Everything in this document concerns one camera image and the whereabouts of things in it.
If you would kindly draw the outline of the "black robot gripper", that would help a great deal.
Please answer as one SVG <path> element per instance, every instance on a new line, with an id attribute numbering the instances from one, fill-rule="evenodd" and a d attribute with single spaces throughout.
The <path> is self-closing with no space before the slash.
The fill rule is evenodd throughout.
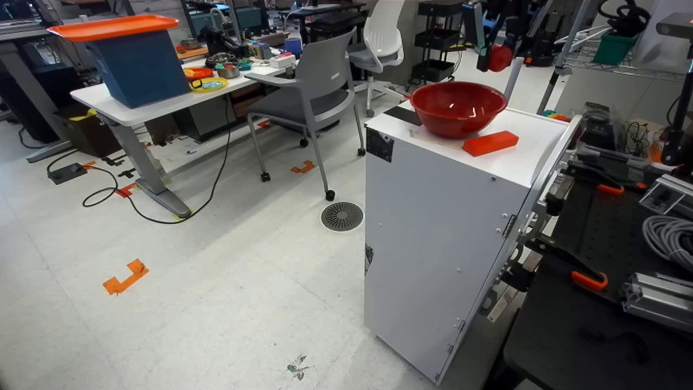
<path id="1" fill-rule="evenodd" d="M 479 0 L 480 39 L 493 44 L 525 44 L 534 37 L 541 0 Z"/>

